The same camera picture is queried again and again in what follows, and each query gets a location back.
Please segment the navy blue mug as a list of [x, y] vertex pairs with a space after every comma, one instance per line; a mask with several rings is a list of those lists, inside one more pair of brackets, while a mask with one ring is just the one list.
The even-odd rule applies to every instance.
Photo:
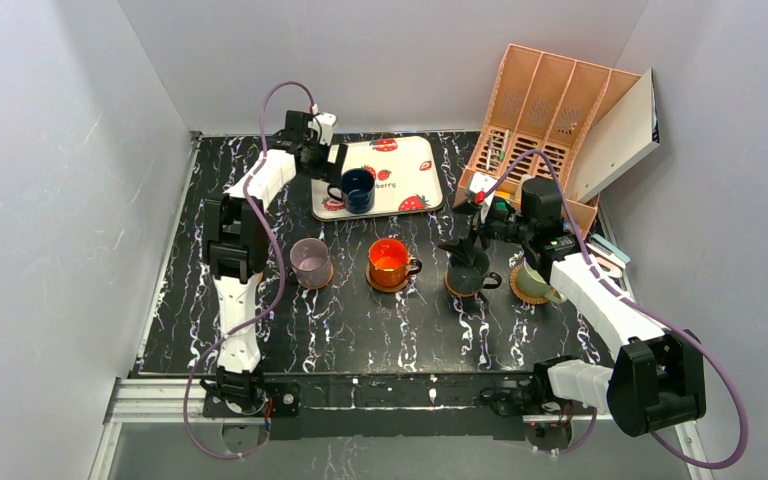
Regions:
[[351, 214], [366, 214], [374, 206], [376, 177], [364, 168], [347, 170], [336, 185], [329, 185], [327, 194], [341, 202]]

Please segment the light green mug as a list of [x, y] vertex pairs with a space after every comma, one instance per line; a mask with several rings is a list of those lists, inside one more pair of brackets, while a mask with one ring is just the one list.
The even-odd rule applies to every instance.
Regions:
[[567, 297], [551, 287], [540, 274], [531, 268], [526, 261], [522, 264], [522, 272], [519, 274], [519, 287], [529, 296], [545, 297], [549, 302], [561, 304], [567, 301]]

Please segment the dark green mug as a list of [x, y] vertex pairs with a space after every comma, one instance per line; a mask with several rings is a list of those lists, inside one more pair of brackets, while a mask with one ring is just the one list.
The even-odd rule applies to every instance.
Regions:
[[502, 277], [491, 270], [491, 261], [486, 255], [477, 255], [472, 262], [449, 257], [444, 277], [452, 287], [461, 292], [497, 289], [502, 285]]

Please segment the white strawberry tray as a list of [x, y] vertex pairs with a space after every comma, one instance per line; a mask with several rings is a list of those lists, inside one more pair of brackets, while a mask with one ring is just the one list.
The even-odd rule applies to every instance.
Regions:
[[434, 211], [445, 203], [431, 144], [420, 136], [352, 142], [344, 168], [376, 177], [375, 203], [364, 218]]

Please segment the lilac mug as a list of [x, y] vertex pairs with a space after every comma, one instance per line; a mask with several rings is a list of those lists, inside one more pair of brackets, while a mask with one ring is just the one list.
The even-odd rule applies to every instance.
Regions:
[[319, 283], [317, 277], [327, 276], [333, 268], [327, 245], [317, 238], [297, 241], [290, 250], [290, 262], [296, 280], [304, 272], [311, 272], [314, 284]]

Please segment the orange mug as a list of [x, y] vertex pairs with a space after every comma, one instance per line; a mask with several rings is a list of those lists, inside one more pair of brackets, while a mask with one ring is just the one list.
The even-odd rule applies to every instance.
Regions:
[[422, 262], [413, 258], [407, 247], [397, 239], [380, 239], [369, 248], [367, 271], [381, 285], [397, 285], [405, 277], [417, 275], [422, 268]]

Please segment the dark ringed wooden coaster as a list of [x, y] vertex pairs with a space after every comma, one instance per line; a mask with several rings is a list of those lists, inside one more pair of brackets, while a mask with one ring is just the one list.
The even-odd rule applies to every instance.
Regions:
[[371, 288], [373, 288], [376, 291], [382, 292], [382, 293], [395, 293], [398, 291], [403, 290], [411, 281], [411, 277], [407, 276], [404, 278], [402, 282], [400, 282], [397, 285], [394, 286], [384, 286], [374, 281], [372, 278], [372, 275], [369, 271], [365, 273], [366, 281], [370, 285]]

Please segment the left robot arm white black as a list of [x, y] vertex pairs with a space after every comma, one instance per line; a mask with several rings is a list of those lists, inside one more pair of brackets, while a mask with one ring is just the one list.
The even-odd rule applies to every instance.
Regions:
[[257, 290], [268, 256], [283, 261], [265, 214], [277, 194], [298, 176], [338, 181], [348, 146], [332, 144], [336, 125], [332, 113], [289, 110], [284, 128], [267, 139], [267, 149], [249, 171], [204, 201], [202, 258], [219, 299], [219, 372], [249, 374], [261, 360]]

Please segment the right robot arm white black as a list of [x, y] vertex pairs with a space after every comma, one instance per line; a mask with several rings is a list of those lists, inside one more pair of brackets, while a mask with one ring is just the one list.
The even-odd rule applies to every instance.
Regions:
[[689, 331], [676, 331], [637, 312], [627, 303], [593, 255], [566, 225], [564, 201], [545, 177], [521, 184], [521, 203], [495, 195], [495, 180], [475, 173], [461, 188], [453, 208], [469, 218], [468, 234], [441, 244], [449, 252], [446, 287], [473, 294], [484, 282], [491, 240], [523, 249], [527, 273], [571, 302], [609, 348], [611, 368], [570, 356], [537, 363], [526, 399], [608, 411], [618, 427], [636, 437], [697, 420], [707, 410], [703, 359]]

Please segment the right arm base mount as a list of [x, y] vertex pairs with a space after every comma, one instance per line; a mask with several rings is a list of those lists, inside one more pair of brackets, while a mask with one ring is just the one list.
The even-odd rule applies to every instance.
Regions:
[[483, 388], [477, 400], [500, 417], [552, 416], [556, 419], [525, 422], [526, 440], [534, 453], [560, 457], [583, 446], [591, 437], [598, 411], [590, 411], [584, 433], [573, 439], [572, 421], [576, 413], [573, 400], [560, 399], [549, 393], [537, 380], [505, 381]]

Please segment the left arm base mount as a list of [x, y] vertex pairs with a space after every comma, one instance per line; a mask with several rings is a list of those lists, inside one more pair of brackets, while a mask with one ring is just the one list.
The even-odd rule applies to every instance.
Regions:
[[273, 420], [299, 414], [300, 387], [270, 382], [260, 372], [234, 373], [225, 367], [199, 381], [205, 392], [202, 415], [222, 423], [222, 441], [229, 454], [248, 456], [270, 439]]

